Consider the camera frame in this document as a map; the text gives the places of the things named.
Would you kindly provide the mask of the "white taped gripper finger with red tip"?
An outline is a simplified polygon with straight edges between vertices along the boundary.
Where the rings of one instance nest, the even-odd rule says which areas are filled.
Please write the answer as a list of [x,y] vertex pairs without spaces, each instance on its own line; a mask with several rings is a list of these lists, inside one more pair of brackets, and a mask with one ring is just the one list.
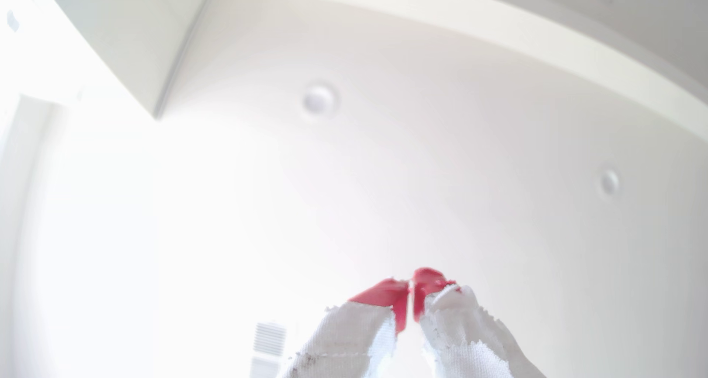
[[380,377],[406,328],[409,282],[385,279],[327,309],[283,377]]
[[414,272],[413,318],[436,377],[544,377],[472,288],[437,270]]

